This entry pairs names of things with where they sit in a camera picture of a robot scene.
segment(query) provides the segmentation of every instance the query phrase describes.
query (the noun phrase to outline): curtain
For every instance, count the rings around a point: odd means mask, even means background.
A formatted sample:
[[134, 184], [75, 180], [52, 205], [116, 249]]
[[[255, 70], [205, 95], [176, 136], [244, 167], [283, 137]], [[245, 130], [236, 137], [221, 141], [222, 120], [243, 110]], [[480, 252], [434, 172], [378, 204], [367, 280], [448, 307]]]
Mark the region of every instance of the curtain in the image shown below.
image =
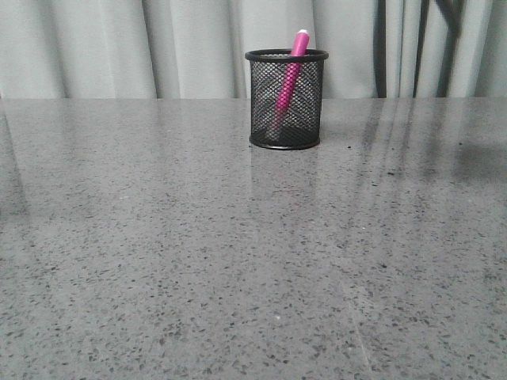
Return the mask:
[[324, 97], [507, 95], [502, 0], [0, 0], [0, 95], [248, 97], [244, 53], [299, 29]]

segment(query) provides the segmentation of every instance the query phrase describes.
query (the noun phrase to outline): pen cap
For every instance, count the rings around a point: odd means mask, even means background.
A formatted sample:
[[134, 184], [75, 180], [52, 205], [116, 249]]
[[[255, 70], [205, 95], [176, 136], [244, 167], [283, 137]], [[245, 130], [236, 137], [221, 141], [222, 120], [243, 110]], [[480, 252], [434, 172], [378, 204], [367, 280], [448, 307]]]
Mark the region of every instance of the pen cap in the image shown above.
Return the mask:
[[308, 35], [308, 31], [306, 29], [301, 29], [296, 35], [294, 39], [294, 44], [292, 45], [291, 55], [305, 55], [307, 51], [308, 41], [310, 40], [310, 36]]
[[297, 150], [319, 143], [322, 76], [326, 51], [307, 49], [249, 51], [251, 77], [250, 141], [257, 146]]

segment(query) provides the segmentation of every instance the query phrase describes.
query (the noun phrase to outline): curtain fold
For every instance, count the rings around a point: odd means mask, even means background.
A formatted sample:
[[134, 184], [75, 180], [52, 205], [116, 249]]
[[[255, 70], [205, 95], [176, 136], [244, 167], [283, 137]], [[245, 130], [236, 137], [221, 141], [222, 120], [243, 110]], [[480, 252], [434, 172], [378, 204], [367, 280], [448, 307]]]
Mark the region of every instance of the curtain fold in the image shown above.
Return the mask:
[[502, 0], [0, 0], [0, 95], [248, 97], [244, 53], [299, 29], [324, 97], [507, 95]]

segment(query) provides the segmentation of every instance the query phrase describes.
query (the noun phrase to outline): countertop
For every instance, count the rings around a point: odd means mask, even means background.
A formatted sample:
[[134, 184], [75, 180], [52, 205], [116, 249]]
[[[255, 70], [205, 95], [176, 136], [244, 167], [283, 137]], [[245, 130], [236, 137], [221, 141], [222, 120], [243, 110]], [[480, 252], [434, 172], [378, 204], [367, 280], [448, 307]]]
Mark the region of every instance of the countertop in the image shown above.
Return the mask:
[[507, 378], [507, 99], [0, 102], [0, 378]]

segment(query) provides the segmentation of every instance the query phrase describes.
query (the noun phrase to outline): black mesh pen holder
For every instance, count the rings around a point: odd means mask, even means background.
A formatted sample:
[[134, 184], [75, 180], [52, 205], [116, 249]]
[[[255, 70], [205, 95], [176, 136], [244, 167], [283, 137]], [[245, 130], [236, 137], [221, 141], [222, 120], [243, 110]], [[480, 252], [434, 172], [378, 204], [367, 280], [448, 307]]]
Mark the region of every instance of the black mesh pen holder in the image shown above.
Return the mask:
[[322, 73], [329, 53], [307, 49], [249, 51], [252, 125], [250, 142], [270, 149], [317, 145], [322, 105]]

